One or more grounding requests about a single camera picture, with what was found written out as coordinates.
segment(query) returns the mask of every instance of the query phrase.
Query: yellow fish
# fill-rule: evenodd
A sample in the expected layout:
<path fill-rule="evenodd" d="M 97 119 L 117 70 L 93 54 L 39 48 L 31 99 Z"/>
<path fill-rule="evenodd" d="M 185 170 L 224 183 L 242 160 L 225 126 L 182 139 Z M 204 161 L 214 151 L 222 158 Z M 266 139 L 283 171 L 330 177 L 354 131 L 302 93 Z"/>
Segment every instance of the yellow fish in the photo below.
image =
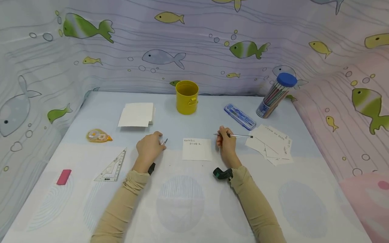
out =
<path fill-rule="evenodd" d="M 315 50 L 316 52 L 318 52 L 320 54 L 325 54 L 326 57 L 324 57 L 324 59 L 326 59 L 328 57 L 328 55 L 330 55 L 332 53 L 332 51 L 330 51 L 328 49 L 327 45 L 321 41 L 312 41 L 309 43 L 309 46 L 311 46 L 311 48 L 313 50 Z"/>
<path fill-rule="evenodd" d="M 291 94 L 288 94 L 288 95 L 286 96 L 286 98 L 291 99 L 292 103 L 295 102 L 295 101 L 298 101 L 298 100 L 296 99 L 296 97 L 294 97 L 294 96 L 291 95 Z"/>
<path fill-rule="evenodd" d="M 365 39 L 366 48 L 373 49 L 382 45 L 389 45 L 389 33 L 372 35 Z"/>
<path fill-rule="evenodd" d="M 156 20 L 163 22 L 163 23 L 174 23 L 178 20 L 184 23 L 184 15 L 176 15 L 172 12 L 162 12 L 160 14 L 157 14 L 157 16 L 154 17 Z"/>
<path fill-rule="evenodd" d="M 238 77 L 239 78 L 239 75 L 240 73 L 236 74 L 236 73 L 229 73 L 227 74 L 227 78 L 233 78 L 233 77 Z"/>
<path fill-rule="evenodd" d="M 89 56 L 87 56 L 87 57 L 82 61 L 82 63 L 83 63 L 83 64 L 88 64 L 88 63 L 90 63 L 90 64 L 100 63 L 100 64 L 102 65 L 100 58 L 93 59 L 93 58 L 91 58 L 91 57 L 89 57 Z"/>
<path fill-rule="evenodd" d="M 330 127 L 332 127 L 332 132 L 334 132 L 337 128 L 339 128 L 338 126 L 335 125 L 334 118 L 332 116 L 327 116 L 326 122 Z"/>
<path fill-rule="evenodd" d="M 234 1 L 234 8 L 235 11 L 237 12 L 239 12 L 240 7 L 242 6 L 242 0 L 212 0 L 212 1 L 214 1 L 215 3 L 229 3 Z"/>

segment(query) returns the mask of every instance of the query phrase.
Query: fabric backdrop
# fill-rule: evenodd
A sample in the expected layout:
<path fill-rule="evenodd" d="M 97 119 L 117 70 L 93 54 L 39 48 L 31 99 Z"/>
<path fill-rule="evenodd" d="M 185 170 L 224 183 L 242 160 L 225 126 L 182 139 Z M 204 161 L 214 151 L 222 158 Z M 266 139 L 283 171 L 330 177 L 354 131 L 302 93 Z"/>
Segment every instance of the fabric backdrop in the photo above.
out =
<path fill-rule="evenodd" d="M 204 95 L 259 95 L 288 72 L 366 231 L 389 242 L 388 12 L 385 0 L 0 0 L 0 239 L 90 91 L 174 93 L 187 79 Z"/>

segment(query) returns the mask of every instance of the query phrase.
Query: triangle ruler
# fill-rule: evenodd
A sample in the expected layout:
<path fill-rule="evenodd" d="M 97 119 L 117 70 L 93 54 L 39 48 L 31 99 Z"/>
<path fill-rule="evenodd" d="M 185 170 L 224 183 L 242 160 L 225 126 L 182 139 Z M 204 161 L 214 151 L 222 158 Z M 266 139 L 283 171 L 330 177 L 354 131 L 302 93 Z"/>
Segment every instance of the triangle ruler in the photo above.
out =
<path fill-rule="evenodd" d="M 112 161 L 108 167 L 106 167 L 98 177 L 96 177 L 96 182 L 116 182 L 119 177 L 119 172 L 126 155 L 127 148 L 125 148 L 114 161 Z"/>

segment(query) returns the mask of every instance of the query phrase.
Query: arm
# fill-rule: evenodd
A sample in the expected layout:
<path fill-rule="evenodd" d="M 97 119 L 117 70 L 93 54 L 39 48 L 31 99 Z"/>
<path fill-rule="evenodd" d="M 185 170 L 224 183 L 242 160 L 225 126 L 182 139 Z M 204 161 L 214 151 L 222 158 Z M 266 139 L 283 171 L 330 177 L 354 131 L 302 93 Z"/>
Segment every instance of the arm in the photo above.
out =
<path fill-rule="evenodd" d="M 269 202 L 235 153 L 236 138 L 227 135 L 233 134 L 232 131 L 221 126 L 218 132 L 221 136 L 217 137 L 216 144 L 221 150 L 222 160 L 232 168 L 231 186 L 240 199 L 255 237 L 261 243 L 286 243 Z"/>
<path fill-rule="evenodd" d="M 122 186 L 105 209 L 91 243 L 121 243 L 131 218 L 135 201 L 146 185 L 150 175 L 131 170 L 127 173 Z"/>
<path fill-rule="evenodd" d="M 231 186 L 240 199 L 243 211 L 260 243 L 286 243 L 274 212 L 246 167 L 232 169 Z"/>
<path fill-rule="evenodd" d="M 150 177 L 147 171 L 159 154 L 166 149 L 166 146 L 159 142 L 160 136 L 162 133 L 155 132 L 137 143 L 138 158 L 105 209 L 92 235 L 91 243 L 121 243 L 123 241 L 135 201 Z"/>

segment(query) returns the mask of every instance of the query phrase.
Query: stack of paper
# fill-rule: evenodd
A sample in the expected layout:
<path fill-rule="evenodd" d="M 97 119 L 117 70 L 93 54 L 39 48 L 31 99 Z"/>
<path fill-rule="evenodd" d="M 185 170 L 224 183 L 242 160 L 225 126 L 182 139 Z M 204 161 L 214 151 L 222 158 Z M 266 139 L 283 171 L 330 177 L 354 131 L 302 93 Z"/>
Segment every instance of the stack of paper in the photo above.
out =
<path fill-rule="evenodd" d="M 292 140 L 271 126 L 260 125 L 249 133 L 246 146 L 260 152 L 272 164 L 293 163 L 291 156 Z"/>
<path fill-rule="evenodd" d="M 154 119 L 153 103 L 130 103 L 123 108 L 118 127 L 148 127 Z"/>

